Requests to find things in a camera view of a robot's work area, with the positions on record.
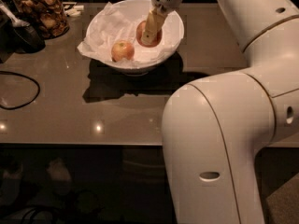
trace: floor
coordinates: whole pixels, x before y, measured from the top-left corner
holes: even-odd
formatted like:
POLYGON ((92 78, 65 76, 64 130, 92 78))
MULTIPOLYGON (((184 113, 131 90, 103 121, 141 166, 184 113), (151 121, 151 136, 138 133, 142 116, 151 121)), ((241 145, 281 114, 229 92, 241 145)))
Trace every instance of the floor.
MULTIPOLYGON (((88 224, 177 223, 160 147, 45 147, 8 152, 22 157, 24 177, 18 199, 12 206, 1 208, 0 214, 34 204, 63 210, 67 224, 81 219, 88 224), (45 172, 49 160, 57 156, 73 178, 65 196, 53 192, 45 172)), ((265 148, 255 165, 268 219, 271 207, 264 200, 299 173, 299 148, 265 148)))

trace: black cable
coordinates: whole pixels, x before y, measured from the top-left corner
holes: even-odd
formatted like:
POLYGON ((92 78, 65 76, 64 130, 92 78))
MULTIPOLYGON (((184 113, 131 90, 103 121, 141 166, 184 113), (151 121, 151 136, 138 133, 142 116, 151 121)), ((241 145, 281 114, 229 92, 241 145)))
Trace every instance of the black cable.
POLYGON ((22 219, 20 224, 25 223, 24 221, 26 221, 26 223, 28 224, 34 224, 35 223, 35 217, 42 212, 48 212, 51 214, 51 224, 56 224, 58 221, 58 216, 59 216, 59 212, 60 210, 58 208, 55 207, 50 207, 50 206, 43 206, 43 205, 32 205, 32 206, 26 206, 27 208, 31 208, 28 212, 26 212, 22 219))
POLYGON ((24 103, 22 105, 12 106, 12 107, 7 107, 7 106, 4 106, 4 105, 0 104, 0 108, 6 109, 6 110, 14 110, 14 109, 22 108, 22 107, 27 106, 30 103, 32 103, 37 98, 37 96, 40 93, 40 86, 39 86, 38 82, 35 79, 31 78, 31 77, 28 77, 28 76, 20 74, 20 73, 11 72, 11 71, 0 71, 0 75, 11 75, 11 76, 16 76, 16 77, 23 77, 23 78, 29 79, 30 81, 34 82, 36 84, 36 86, 37 86, 36 95, 29 102, 26 102, 26 103, 24 103))

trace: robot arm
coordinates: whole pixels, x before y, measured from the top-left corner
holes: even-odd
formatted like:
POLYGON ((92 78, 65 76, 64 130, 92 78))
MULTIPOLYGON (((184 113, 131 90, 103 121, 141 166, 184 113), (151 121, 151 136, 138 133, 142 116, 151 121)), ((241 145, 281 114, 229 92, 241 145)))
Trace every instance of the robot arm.
POLYGON ((218 0, 249 68, 168 100, 164 160, 178 223, 264 224, 261 148, 299 130, 299 12, 290 0, 218 0))
POLYGON ((149 12, 145 31, 141 36, 141 42, 150 45, 162 29, 167 15, 175 10, 182 0, 151 0, 153 10, 149 12))

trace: table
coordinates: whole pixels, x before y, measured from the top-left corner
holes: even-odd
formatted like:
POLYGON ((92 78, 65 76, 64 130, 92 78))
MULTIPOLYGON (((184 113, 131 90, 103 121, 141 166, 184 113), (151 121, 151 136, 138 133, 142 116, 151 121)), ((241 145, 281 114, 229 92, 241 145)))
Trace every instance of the table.
MULTIPOLYGON (((80 17, 68 18, 66 34, 46 40, 37 53, 14 53, 0 64, 0 70, 22 73, 41 86, 28 106, 0 109, 0 143, 160 146, 162 114, 173 91, 196 78, 247 67, 217 4, 182 4, 185 36, 178 51, 144 77, 120 74, 78 52, 90 21, 106 4, 83 5, 80 17)), ((0 85, 12 104, 36 92, 16 77, 2 78, 0 85)))

